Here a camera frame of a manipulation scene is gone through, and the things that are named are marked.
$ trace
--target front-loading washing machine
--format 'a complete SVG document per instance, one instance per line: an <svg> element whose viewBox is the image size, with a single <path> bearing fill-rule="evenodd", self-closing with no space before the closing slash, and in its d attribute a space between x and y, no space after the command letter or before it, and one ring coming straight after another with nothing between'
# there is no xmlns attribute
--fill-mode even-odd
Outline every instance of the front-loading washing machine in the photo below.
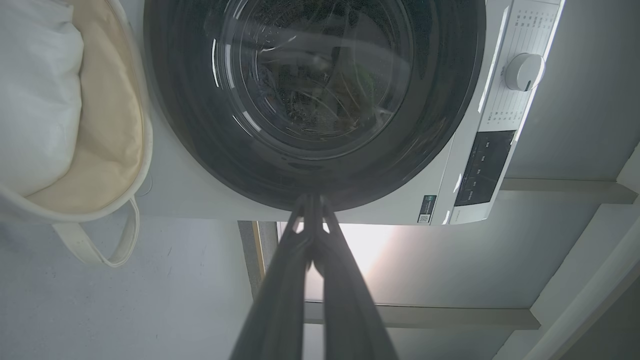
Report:
<svg viewBox="0 0 640 360"><path fill-rule="evenodd" d="M138 204L284 221L320 190L341 222L482 220L563 5L147 1L154 158Z"/></svg>

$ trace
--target floor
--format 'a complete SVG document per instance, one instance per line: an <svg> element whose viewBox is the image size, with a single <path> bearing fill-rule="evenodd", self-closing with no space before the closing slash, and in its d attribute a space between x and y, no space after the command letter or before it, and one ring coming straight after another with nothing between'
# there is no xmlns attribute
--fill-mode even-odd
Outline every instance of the floor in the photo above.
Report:
<svg viewBox="0 0 640 360"><path fill-rule="evenodd" d="M88 223L109 252L121 211ZM0 359L227 359L252 304L237 222L142 218L122 267L49 225L0 224Z"/></svg>

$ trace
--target laundry inside drum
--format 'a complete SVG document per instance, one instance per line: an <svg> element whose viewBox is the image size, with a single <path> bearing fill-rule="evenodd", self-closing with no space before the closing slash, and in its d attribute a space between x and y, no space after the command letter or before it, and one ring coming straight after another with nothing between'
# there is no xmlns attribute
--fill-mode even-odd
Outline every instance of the laundry inside drum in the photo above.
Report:
<svg viewBox="0 0 640 360"><path fill-rule="evenodd" d="M289 152L320 158L375 137L400 106L410 32L390 1L261 1L243 28L241 70L259 116Z"/></svg>

